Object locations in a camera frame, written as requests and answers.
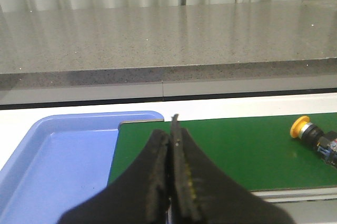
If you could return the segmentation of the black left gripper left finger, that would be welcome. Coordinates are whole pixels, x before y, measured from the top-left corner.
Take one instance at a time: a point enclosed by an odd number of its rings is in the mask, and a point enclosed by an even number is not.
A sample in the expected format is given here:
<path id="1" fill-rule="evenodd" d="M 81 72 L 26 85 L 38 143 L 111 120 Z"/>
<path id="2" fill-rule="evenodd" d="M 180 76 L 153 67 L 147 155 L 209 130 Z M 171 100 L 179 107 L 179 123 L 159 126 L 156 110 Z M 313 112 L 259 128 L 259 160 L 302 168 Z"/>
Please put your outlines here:
<path id="1" fill-rule="evenodd" d="M 165 223 L 169 207 L 169 135 L 154 130 L 130 166 L 97 195 L 62 214 L 58 223 Z"/>

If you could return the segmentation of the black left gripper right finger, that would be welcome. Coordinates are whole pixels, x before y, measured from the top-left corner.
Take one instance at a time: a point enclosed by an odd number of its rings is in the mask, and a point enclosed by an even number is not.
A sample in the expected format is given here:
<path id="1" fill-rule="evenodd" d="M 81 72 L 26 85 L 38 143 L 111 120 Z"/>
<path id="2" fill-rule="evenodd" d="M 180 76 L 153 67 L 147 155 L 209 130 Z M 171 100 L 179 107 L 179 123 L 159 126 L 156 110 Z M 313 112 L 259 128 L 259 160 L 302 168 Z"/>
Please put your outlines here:
<path id="1" fill-rule="evenodd" d="M 201 150 L 178 116 L 170 126 L 176 223 L 294 223 L 283 209 L 239 185 Z"/>

